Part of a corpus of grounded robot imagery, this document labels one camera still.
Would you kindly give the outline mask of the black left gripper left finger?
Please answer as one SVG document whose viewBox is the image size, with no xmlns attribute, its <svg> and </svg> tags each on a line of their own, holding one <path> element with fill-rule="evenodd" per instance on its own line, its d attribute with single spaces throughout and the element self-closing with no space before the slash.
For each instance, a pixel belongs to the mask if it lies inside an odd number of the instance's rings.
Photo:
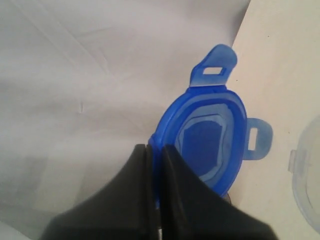
<svg viewBox="0 0 320 240">
<path fill-rule="evenodd" d="M 157 240 L 153 151 L 137 144 L 119 173 L 101 190 L 57 215 L 45 240 Z"/>
</svg>

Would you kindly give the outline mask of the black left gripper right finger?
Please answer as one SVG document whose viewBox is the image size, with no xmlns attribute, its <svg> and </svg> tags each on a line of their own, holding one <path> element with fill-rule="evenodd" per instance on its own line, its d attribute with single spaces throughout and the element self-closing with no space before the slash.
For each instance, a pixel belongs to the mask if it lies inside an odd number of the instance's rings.
<svg viewBox="0 0 320 240">
<path fill-rule="evenodd" d="M 164 240 L 276 240 L 272 228 L 209 189 L 173 145 L 162 149 L 159 188 Z"/>
</svg>

